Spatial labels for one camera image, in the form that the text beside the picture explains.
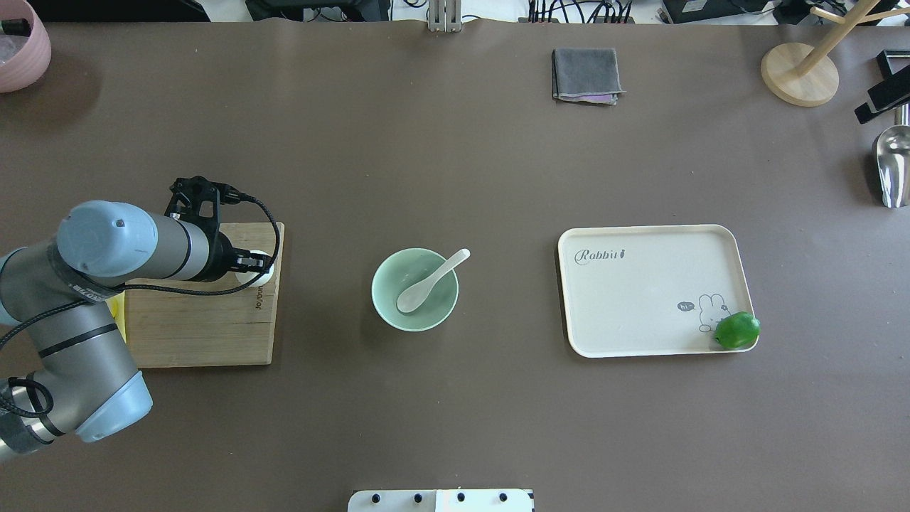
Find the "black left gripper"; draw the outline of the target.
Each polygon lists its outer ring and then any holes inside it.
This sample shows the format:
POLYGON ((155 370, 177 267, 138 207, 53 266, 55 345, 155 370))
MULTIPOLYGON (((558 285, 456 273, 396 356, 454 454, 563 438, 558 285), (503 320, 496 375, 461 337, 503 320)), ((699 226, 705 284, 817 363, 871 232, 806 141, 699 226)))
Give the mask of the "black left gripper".
POLYGON ((235 263, 236 273, 267 274, 271 271, 275 258, 256 250, 234 250, 230 239, 221 231, 213 240, 209 249, 207 262, 207 282, 214 282, 231 271, 235 263))

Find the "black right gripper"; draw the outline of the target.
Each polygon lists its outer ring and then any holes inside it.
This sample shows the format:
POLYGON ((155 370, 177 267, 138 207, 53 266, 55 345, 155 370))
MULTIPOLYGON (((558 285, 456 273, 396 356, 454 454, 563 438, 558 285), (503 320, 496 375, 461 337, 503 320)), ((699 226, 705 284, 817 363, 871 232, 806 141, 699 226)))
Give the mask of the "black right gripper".
POLYGON ((890 67, 890 60, 908 58, 909 50, 883 50, 875 56, 883 80, 868 89, 868 100, 854 110, 856 120, 861 125, 875 119, 879 114, 908 103, 909 65, 907 63, 897 71, 890 67))

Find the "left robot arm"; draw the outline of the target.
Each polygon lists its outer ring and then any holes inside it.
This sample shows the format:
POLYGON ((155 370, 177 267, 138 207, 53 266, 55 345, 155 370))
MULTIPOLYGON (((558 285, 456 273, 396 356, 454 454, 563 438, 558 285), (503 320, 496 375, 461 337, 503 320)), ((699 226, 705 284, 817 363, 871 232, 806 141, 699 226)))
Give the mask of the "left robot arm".
POLYGON ((133 279, 212 282, 245 273, 239 292, 275 258, 233 247, 216 220, 190 208, 163 216, 110 201, 79 204, 55 236, 6 254, 2 343, 27 333, 41 367, 2 380, 2 461, 71 433, 94 443, 149 414, 149 387, 107 305, 133 279))

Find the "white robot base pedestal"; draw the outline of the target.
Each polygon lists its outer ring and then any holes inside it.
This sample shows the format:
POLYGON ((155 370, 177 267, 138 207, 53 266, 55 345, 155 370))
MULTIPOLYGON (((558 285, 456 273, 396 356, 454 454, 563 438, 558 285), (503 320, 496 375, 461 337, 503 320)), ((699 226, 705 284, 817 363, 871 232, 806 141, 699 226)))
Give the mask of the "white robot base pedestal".
POLYGON ((386 489, 360 490, 348 499, 348 511, 534 511, 527 489, 386 489))

